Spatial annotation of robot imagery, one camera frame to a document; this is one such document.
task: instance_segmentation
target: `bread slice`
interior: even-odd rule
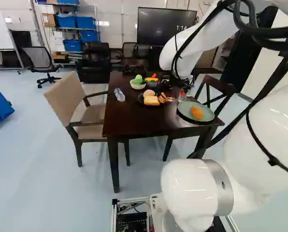
[[[157,96],[144,97],[144,105],[160,105]]]

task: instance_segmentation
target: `green fake vegetable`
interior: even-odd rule
[[[143,78],[141,75],[136,75],[135,79],[133,79],[132,83],[134,85],[142,85],[143,84]]]
[[[137,74],[136,76],[135,76],[135,80],[143,80],[143,78],[142,78],[142,76],[141,75],[139,75],[139,74]]]

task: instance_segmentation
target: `wall-mounted monitor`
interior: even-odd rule
[[[137,43],[164,46],[175,34],[195,25],[196,18],[196,11],[139,7]]]

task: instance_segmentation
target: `grey floor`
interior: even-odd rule
[[[55,76],[63,77],[68,72]],[[72,140],[43,96],[51,85],[37,89],[36,80],[42,77],[42,73],[28,71],[21,75],[0,72],[0,91],[16,110],[0,124],[0,232],[107,232],[112,198],[160,192],[166,137],[131,140],[130,167],[126,166],[123,146],[119,146],[122,191],[114,194],[107,144],[84,144],[84,166],[77,167]],[[87,93],[107,88],[84,87]],[[104,99],[99,97],[93,103],[101,101]],[[247,104],[233,96],[220,118],[229,123]],[[175,140],[168,160],[188,156],[196,141],[197,138]],[[208,149],[205,157],[221,160],[222,142]],[[277,232],[288,229],[287,211],[288,192],[258,212],[236,216],[235,221],[244,232]]]

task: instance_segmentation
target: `bowl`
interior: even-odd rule
[[[149,81],[147,81],[146,83],[147,86],[150,88],[155,88],[159,84],[159,82],[149,82]]]
[[[140,89],[145,88],[146,83],[145,83],[145,84],[142,84],[142,85],[135,85],[135,84],[133,84],[133,80],[131,80],[131,81],[130,81],[130,85],[131,85],[131,88],[133,88],[133,89],[135,89],[135,90],[140,90]]]

